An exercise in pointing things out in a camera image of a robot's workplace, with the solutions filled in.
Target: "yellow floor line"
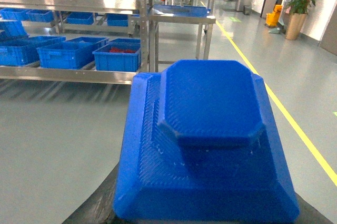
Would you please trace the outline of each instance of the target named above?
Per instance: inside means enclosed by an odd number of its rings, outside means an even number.
[[[231,42],[235,50],[238,52],[240,57],[243,59],[245,64],[249,67],[249,69],[254,73],[258,74],[254,66],[250,63],[250,61],[247,59],[247,57],[241,52],[239,47],[235,44],[235,42],[232,40],[232,38],[228,35],[226,30],[223,28],[223,26],[216,21],[217,26],[220,28],[222,33],[226,36],[226,38]],[[282,114],[285,116],[285,118],[288,120],[290,125],[293,127],[295,132],[299,135],[299,137],[302,139],[306,147],[309,149],[309,151],[313,154],[313,156],[316,158],[317,162],[322,166],[323,170],[327,173],[329,178],[332,180],[332,182],[337,186],[337,174],[334,172],[334,170],[331,168],[331,166],[328,164],[326,159],[322,156],[322,154],[318,151],[318,149],[315,147],[315,145],[311,142],[311,140],[306,136],[306,134],[303,132],[303,130],[300,128],[300,126],[297,124],[297,122],[294,120],[294,118],[290,115],[290,113],[287,111],[287,109],[284,107],[284,105],[281,103],[281,101],[278,99],[278,97],[274,94],[274,92],[269,88],[269,86],[265,83],[265,87],[267,90],[268,95],[270,98],[274,101],[276,106],[280,109]]]

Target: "blue plastic crate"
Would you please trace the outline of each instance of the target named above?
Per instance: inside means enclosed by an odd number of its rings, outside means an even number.
[[[38,48],[41,67],[78,70],[94,61],[94,45],[81,42],[61,42]]]
[[[153,10],[158,13],[175,14],[175,16],[184,17],[206,17],[210,12],[205,7],[175,5],[155,5]]]
[[[102,46],[105,46],[109,42],[109,38],[104,37],[78,37],[67,42],[78,42],[78,43],[91,43],[94,45],[93,50],[97,50]]]
[[[133,223],[293,223],[299,205],[263,79],[235,61],[136,75],[113,210]]]
[[[0,42],[0,65],[24,66],[38,61],[37,48],[59,43],[65,37],[38,36]]]
[[[21,21],[0,21],[0,41],[28,37]]]
[[[106,22],[108,26],[127,26],[127,18],[125,14],[109,13]]]
[[[94,17],[90,12],[71,12],[67,17],[67,22],[69,24],[92,25]]]
[[[137,51],[134,54],[110,53],[111,48],[130,49]],[[132,43],[108,43],[106,46],[93,52],[97,70],[136,72],[141,65],[141,45]]]
[[[51,22],[54,20],[52,11],[45,11],[41,9],[34,9],[27,12],[28,18],[33,22]]]
[[[15,9],[15,8],[5,8],[0,10],[0,14],[4,20],[28,20],[27,12],[30,9]]]

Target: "plant pot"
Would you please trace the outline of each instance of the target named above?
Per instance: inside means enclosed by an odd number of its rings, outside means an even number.
[[[285,38],[287,40],[297,39],[302,29],[306,15],[307,14],[297,14],[297,13],[290,15],[289,26],[286,29],[286,35],[285,35]]]

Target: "gray floor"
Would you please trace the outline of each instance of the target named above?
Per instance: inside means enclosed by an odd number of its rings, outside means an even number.
[[[217,19],[337,171],[337,57],[269,34],[257,15],[232,8],[217,0]],[[160,59],[195,57],[197,26],[160,30]],[[217,26],[210,58],[243,63]],[[0,81],[0,223],[61,223],[99,186],[119,159],[129,92],[122,85]],[[337,223],[336,186],[272,107],[295,190]]]

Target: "door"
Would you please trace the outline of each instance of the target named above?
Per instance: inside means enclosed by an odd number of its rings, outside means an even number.
[[[330,21],[324,32],[320,47],[328,52],[337,55],[337,7],[332,13]]]

